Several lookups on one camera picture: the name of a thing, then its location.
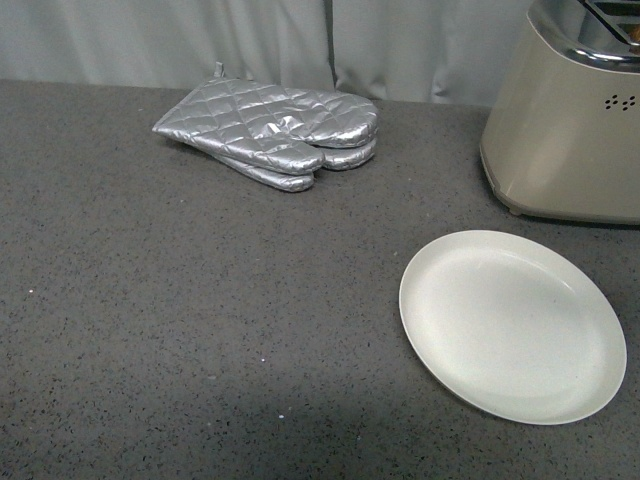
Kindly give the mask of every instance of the plate rim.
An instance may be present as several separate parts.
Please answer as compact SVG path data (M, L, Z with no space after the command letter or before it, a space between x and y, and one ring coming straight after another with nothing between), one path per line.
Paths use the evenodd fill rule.
M567 267L569 269L571 269L571 271L574 274L578 274L579 277L581 277L582 281L586 281L589 285L590 288L593 288L597 291L597 293L599 294L599 301L603 302L603 306L608 307L608 310L610 311L611 317L607 320L609 322L612 322L613 320L615 320L614 323L614 328L616 328L616 333L618 334L617 337L620 340L620 347L621 347L621 353L622 353L622 361L620 363L620 365L616 365L616 371L617 371L617 381L614 383L614 387L611 388L611 391L609 392L609 395L606 397L606 400L601 402L601 404L599 404L596 408L591 409L589 412L587 413L580 413L576 415L567 415L566 418L563 418L561 420L550 420L550 421L545 421L545 420L531 420L531 419L524 419L522 417L518 417L517 415L508 415L508 414L504 414L500 412L500 408L491 408L490 406L486 406L486 405L481 405L478 402L474 402L473 400L466 398L464 394L462 394L459 391L456 391L455 388L453 388L452 386L450 386L447 381L446 378L443 379L441 378L441 376L439 376L434 370L432 370L432 368L429 366L427 359L423 358L423 355L421 354L421 351L419 349L419 346L416 345L416 339L414 339L412 337L412 334L410 332L409 326L408 326L408 319L405 318L406 317L406 312L404 311L405 309L403 308L403 304L405 303L405 301L403 300L403 292L406 292L407 290L407 282L409 275L411 275L412 269L415 268L415 264L421 259L422 256L426 255L427 252L431 249L434 248L435 244L437 243L442 243L445 241L451 241L453 239L453 237L459 237L459 236L468 236L468 237L473 237L473 236L478 236L478 237L483 237L483 240L485 241L484 243L480 244L480 246L487 248L490 247L490 245L488 245L486 243L486 240L490 237L496 238L496 237L502 237L504 239L509 239L511 241L515 241L516 243L520 243L521 245L527 245L530 248L535 248L538 249L540 252L544 252L546 255L551 255L551 258L553 258L556 261L560 261L562 262L562 264L564 265L564 267ZM593 282L593 280L591 278L589 278L589 276L587 276L580 268L578 268L575 264L573 264L571 261L569 261L566 257L560 255L559 253L553 251L552 249L546 247L545 245L542 245L541 243L538 243L536 241L530 240L528 238L525 238L523 236L520 235L515 235L512 233L507 233L507 232L502 232L502 231L497 231L497 230L462 230L462 231L457 231L457 232L453 232L453 233L449 233L449 234L445 234L442 235L440 237L437 237L435 239L433 239L432 241L430 241L429 243L427 243L426 245L424 245L422 248L420 248L415 255L413 255L413 257L411 258L411 260L409 261L409 263L407 264L403 275L402 275L402 279L400 281L400 289L399 289L399 293L398 293L398 303L399 303L399 310L400 310L400 318L402 320L402 324L403 324L403 328L405 330L405 334L407 335L407 338L409 339L409 342L412 346L412 348L414 349L416 355L418 356L419 360L421 361L421 363L427 368L427 370L429 371L429 373L441 384L445 387L445 389L451 393L453 393L457 398L461 399L462 401L464 401L465 403L479 409L482 411L485 411L487 413L490 413L496 417L499 418L503 418L506 420L510 420L510 421L514 421L514 422L519 422L519 423L524 423L524 424L531 424L531 425L562 425L562 424L567 424L567 423L573 423L573 422L577 422L579 420L582 420L584 418L590 417L591 415L594 415L595 413L599 412L600 410L602 410L604 407L606 407L611 400L613 400L613 398L617 395L618 391L620 390L620 387L622 386L622 383L624 381L624 377L626 374L626 367L627 367L627 347L626 347L626 339L624 336L624 330L622 329L622 325L620 324L620 320L615 312L615 310L613 309L613 306L611 305L611 303L609 302L609 300L606 298L606 296L604 295L604 293L600 290L600 288L595 284L595 282Z

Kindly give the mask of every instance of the speckled granite countertop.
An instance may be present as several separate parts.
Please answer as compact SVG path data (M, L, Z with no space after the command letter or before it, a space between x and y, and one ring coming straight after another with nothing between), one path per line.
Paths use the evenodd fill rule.
M379 102L375 160L300 194L151 133L185 92L0 82L3 478L634 478L640 234L515 217L488 110ZM457 400L404 333L412 256L540 242L602 289L628 370L583 421Z

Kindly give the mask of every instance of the toaster slot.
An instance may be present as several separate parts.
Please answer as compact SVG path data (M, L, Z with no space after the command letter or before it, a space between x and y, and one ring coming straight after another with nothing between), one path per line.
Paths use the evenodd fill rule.
M613 33L618 40L640 47L640 1L594 2L584 4Z

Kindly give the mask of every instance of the oven mitt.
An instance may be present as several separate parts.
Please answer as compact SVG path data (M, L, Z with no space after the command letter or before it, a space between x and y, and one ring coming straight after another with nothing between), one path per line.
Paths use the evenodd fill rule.
M363 147L356 147L349 154L346 149L321 149L325 155L323 167L328 170L340 171L356 168L369 160L374 153L376 139ZM285 173L274 172L265 168L255 167L246 163L234 160L222 155L215 157L221 163L233 168L243 175L269 185L270 187L284 190L285 192L302 192L313 186L315 177L313 173L304 175L287 175Z
M216 155L215 158L220 163L233 168L235 171L242 173L246 177L285 192L302 192L311 188L315 181L313 173L307 173L304 175L287 175L286 173L274 172L265 168L248 165L222 155Z
M371 158L377 109L353 94L228 79L218 64L214 78L169 110L153 131L215 158L308 175L325 162L345 170Z

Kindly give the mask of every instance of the toaster vent holes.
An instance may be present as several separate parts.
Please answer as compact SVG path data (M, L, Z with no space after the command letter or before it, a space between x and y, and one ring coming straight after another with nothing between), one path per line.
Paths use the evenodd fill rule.
M629 108L635 106L635 104L636 104L635 100L636 100L636 96L635 95L631 95L626 100L623 100L622 98L619 98L618 95L611 95L611 98L605 100L604 108L605 108L605 110L611 110L612 108L614 108L614 107L619 105L622 108L622 111L626 112L627 110L629 110Z

